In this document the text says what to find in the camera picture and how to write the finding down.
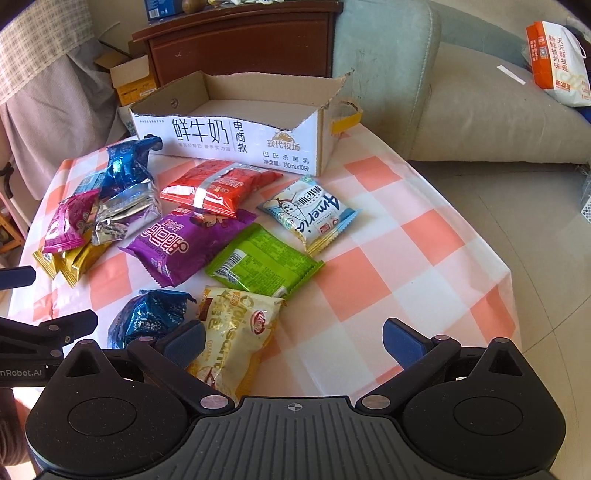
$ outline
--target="wooden cabinet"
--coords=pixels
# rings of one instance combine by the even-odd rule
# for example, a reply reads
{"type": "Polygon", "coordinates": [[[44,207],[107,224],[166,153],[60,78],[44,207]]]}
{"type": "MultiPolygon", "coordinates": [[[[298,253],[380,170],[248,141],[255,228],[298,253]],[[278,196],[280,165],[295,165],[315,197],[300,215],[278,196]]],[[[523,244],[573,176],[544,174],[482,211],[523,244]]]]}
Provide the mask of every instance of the wooden cabinet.
{"type": "Polygon", "coordinates": [[[202,70],[329,77],[336,0],[287,0],[179,15],[133,35],[146,41],[160,85],[202,70]]]}

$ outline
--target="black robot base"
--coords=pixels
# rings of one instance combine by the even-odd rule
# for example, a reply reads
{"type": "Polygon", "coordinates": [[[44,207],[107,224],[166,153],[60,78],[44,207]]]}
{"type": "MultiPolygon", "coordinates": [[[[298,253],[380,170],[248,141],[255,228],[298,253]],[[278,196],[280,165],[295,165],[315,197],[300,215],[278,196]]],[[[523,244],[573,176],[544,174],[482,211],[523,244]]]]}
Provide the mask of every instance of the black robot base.
{"type": "Polygon", "coordinates": [[[93,312],[78,316],[75,329],[71,316],[38,327],[0,319],[0,342],[22,349],[0,353],[0,369],[51,361],[39,378],[0,377],[2,387],[46,384],[26,425],[40,479],[554,478],[564,418],[509,339],[462,347],[392,318],[382,341],[404,370],[355,406],[348,397],[235,406],[167,355],[199,344],[201,323],[127,350],[80,340],[64,358],[56,332],[72,341],[96,327],[93,312]]]}

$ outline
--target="checkered tablecloth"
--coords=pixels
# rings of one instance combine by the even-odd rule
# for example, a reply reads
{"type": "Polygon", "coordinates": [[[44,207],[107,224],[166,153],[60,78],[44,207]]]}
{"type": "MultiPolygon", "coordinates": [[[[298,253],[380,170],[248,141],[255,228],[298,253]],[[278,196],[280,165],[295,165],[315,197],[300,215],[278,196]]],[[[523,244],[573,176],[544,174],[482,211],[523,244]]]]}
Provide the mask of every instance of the checkered tablecloth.
{"type": "MultiPolygon", "coordinates": [[[[51,281],[31,254],[40,247],[58,202],[107,160],[102,149],[60,167],[22,255],[21,265],[37,268],[37,281],[14,291],[9,310],[12,319],[38,323],[91,308],[99,316],[92,338],[101,346],[125,303],[141,288],[158,288],[156,283],[117,247],[110,247],[74,289],[61,275],[51,281]]],[[[151,155],[150,170],[163,187],[199,162],[151,155]]],[[[297,238],[255,209],[295,178],[286,174],[245,207],[274,235],[302,250],[297,238]]],[[[319,255],[324,268],[283,308],[253,394],[349,395],[355,401],[401,369],[382,346],[382,325],[393,316],[428,337],[446,333],[466,346],[485,346],[496,336],[520,345],[508,267],[379,138],[360,125],[343,134],[319,181],[362,212],[319,255]]],[[[167,212],[174,207],[163,203],[167,212]]],[[[199,272],[177,289],[199,299],[207,284],[216,282],[199,272]]]]}

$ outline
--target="small cardboard box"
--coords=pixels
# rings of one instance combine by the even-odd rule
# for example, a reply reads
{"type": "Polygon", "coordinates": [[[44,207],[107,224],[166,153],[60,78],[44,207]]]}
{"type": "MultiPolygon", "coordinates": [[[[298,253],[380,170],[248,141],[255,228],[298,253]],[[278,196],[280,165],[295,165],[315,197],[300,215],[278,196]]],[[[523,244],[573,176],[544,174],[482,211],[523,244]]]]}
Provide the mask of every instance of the small cardboard box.
{"type": "Polygon", "coordinates": [[[157,88],[147,55],[130,60],[114,50],[101,55],[95,63],[110,71],[121,106],[136,102],[157,88]]]}
{"type": "Polygon", "coordinates": [[[131,106],[135,130],[162,138],[156,154],[231,160],[318,176],[339,134],[361,119],[343,117],[336,78],[195,72],[131,106]]]}
{"type": "Polygon", "coordinates": [[[111,80],[121,106],[137,102],[157,88],[147,55],[112,68],[111,80]]]}
{"type": "Polygon", "coordinates": [[[149,20],[183,12],[183,0],[144,0],[149,20]]]}

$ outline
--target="crosshair symbol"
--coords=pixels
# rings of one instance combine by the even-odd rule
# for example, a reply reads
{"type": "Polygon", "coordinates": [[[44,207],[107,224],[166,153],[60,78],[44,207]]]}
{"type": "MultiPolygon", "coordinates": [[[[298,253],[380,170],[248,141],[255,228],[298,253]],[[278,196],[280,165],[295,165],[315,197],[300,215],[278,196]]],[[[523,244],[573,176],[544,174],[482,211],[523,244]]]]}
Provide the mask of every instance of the crosshair symbol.
{"type": "Polygon", "coordinates": [[[303,406],[301,403],[293,402],[286,406],[286,408],[289,408],[291,411],[296,412],[300,411],[302,408],[305,408],[305,406],[303,406]]]}

